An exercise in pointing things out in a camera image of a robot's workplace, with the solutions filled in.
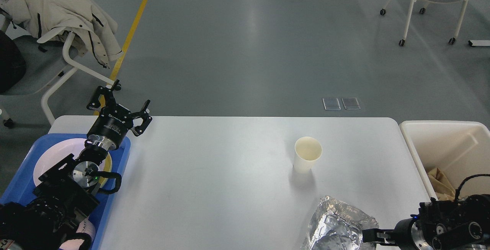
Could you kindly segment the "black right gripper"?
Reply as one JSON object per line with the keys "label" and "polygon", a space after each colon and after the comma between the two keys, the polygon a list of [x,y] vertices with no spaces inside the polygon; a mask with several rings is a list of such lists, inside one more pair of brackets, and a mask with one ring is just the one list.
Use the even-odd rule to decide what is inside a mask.
{"label": "black right gripper", "polygon": [[362,230],[363,243],[372,243],[376,245],[394,245],[396,244],[401,250],[422,250],[416,236],[418,230],[413,226],[416,220],[414,218],[399,221],[394,229],[364,229]]}

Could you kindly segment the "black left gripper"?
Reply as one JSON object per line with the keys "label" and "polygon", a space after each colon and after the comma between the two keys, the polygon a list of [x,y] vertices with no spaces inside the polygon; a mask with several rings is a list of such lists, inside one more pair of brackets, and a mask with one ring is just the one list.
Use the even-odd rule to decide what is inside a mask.
{"label": "black left gripper", "polygon": [[[113,92],[120,90],[119,80],[115,80],[110,88],[98,86],[87,104],[88,110],[100,111],[87,133],[87,140],[106,150],[118,149],[130,128],[134,136],[142,135],[153,120],[149,114],[151,101],[145,101],[142,109],[133,113],[117,105]],[[138,126],[133,123],[137,119],[142,120]]]}

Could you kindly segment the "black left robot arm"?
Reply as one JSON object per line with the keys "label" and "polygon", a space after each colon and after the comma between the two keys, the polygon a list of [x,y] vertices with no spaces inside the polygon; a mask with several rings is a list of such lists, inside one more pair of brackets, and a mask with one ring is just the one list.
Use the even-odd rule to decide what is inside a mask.
{"label": "black left robot arm", "polygon": [[84,149],[78,156],[68,154],[40,175],[33,201],[1,205],[2,250],[57,250],[73,239],[82,241],[81,250],[91,247],[91,236],[78,232],[78,227],[100,204],[97,194],[118,192],[122,181],[120,173],[99,170],[99,166],[111,150],[120,147],[128,131],[140,136],[152,122],[150,100],[140,111],[131,112],[115,100],[113,92],[119,89],[119,80],[110,88],[96,88],[87,109],[99,115],[87,133]]}

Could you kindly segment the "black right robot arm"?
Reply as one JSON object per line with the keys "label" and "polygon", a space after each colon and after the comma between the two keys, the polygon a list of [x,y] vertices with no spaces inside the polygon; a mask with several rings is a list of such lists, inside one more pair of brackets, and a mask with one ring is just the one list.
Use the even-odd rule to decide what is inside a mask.
{"label": "black right robot arm", "polygon": [[489,195],[460,198],[464,184],[481,176],[466,177],[451,201],[431,198],[429,202],[421,202],[418,213],[399,221],[394,229],[364,229],[362,242],[401,250],[488,250]]}

